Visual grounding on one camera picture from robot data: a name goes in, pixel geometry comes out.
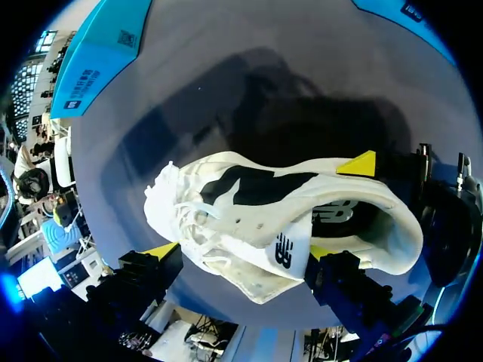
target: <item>chair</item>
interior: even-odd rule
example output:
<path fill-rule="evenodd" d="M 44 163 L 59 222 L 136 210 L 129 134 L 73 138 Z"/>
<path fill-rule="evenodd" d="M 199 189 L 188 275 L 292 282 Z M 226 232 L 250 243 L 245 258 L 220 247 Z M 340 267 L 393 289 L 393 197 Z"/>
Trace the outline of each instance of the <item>chair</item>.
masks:
<path fill-rule="evenodd" d="M 60 186 L 68 188 L 75 184 L 75 180 L 70 172 L 70 137 L 63 137 L 55 142 L 55 170 L 57 174 L 57 182 Z"/>

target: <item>cable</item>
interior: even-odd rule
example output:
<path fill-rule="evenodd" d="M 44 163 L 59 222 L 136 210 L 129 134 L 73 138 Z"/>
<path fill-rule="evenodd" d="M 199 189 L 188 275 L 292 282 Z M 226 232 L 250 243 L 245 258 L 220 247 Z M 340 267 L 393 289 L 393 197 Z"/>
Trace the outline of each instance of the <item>cable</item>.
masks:
<path fill-rule="evenodd" d="M 327 339 L 327 336 L 329 335 L 329 329 L 327 328 L 327 332 L 325 332 L 325 336 L 324 336 L 324 339 L 322 340 L 322 344 L 320 346 L 320 349 L 318 350 L 318 354 L 317 354 L 317 358 L 320 356 L 320 352 L 322 352 L 324 350 L 324 344 L 325 344 L 325 340 Z"/>
<path fill-rule="evenodd" d="M 435 316 L 436 316 L 436 310 L 439 307 L 439 302 L 441 301 L 441 297 L 443 296 L 443 292 L 445 291 L 446 287 L 441 288 L 441 291 L 439 292 L 439 296 L 436 300 L 435 308 L 432 311 L 432 317 L 431 317 L 431 324 L 434 326 L 435 325 Z"/>
<path fill-rule="evenodd" d="M 339 327 L 337 327 L 337 331 L 335 333 L 335 351 L 334 351 L 334 362 L 337 359 L 337 348 L 339 347 Z"/>
<path fill-rule="evenodd" d="M 208 319 L 208 317 L 206 317 L 206 316 L 205 316 L 205 322 L 203 323 L 203 325 L 206 325 L 206 320 L 207 320 L 207 319 Z M 202 333 L 202 336 L 200 337 L 200 341 L 202 341 L 202 340 L 203 340 L 203 337 L 205 336 L 206 332 L 207 332 L 207 330 L 205 330 L 205 331 Z M 198 357 L 198 351 L 199 351 L 199 342 L 198 342 L 198 344 L 196 344 L 196 362 L 199 362 L 199 361 L 200 361 L 200 359 L 199 359 L 199 357 Z"/>

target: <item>new balance logo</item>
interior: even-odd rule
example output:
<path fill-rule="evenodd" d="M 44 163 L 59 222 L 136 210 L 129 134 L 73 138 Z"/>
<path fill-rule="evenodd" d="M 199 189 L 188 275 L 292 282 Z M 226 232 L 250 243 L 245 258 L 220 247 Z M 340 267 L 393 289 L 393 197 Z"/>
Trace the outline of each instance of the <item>new balance logo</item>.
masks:
<path fill-rule="evenodd" d="M 282 233 L 277 235 L 278 243 L 275 245 L 275 260 L 278 264 L 283 265 L 284 268 L 289 269 L 292 264 L 291 251 L 294 248 L 294 243 L 286 238 Z"/>
<path fill-rule="evenodd" d="M 335 201 L 330 204 L 314 207 L 312 223 L 316 220 L 332 224 L 346 222 L 354 215 L 353 208 L 357 204 L 357 201 Z"/>

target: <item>desk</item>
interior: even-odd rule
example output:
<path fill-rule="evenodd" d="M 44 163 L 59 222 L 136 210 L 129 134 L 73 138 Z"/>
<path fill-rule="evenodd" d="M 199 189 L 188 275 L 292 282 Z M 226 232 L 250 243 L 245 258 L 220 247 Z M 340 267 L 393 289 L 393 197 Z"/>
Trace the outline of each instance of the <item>desk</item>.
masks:
<path fill-rule="evenodd" d="M 233 150 L 280 167 L 368 149 L 410 152 L 426 142 L 442 166 L 465 152 L 481 175 L 472 101 L 438 51 L 350 1 L 271 5 L 155 0 L 138 59 L 73 122 L 79 196 L 112 267 L 129 250 L 166 243 L 146 223 L 143 192 L 170 160 L 182 167 Z M 186 258 L 184 265 L 167 294 L 184 308 L 252 326 L 337 324 L 306 285 L 255 305 L 222 278 Z M 422 298 L 429 285 L 422 260 L 405 275 L 368 275 L 391 285 L 396 302 Z"/>

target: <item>qr code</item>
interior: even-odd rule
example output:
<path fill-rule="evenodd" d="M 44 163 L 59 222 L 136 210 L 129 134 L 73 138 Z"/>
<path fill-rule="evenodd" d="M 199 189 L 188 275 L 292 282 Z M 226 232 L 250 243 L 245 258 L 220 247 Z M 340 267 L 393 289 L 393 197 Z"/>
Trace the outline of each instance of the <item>qr code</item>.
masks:
<path fill-rule="evenodd" d="M 130 32 L 126 32 L 124 30 L 121 30 L 121 33 L 119 34 L 119 44 L 127 45 L 130 48 L 134 48 L 136 44 L 136 35 L 131 34 Z"/>

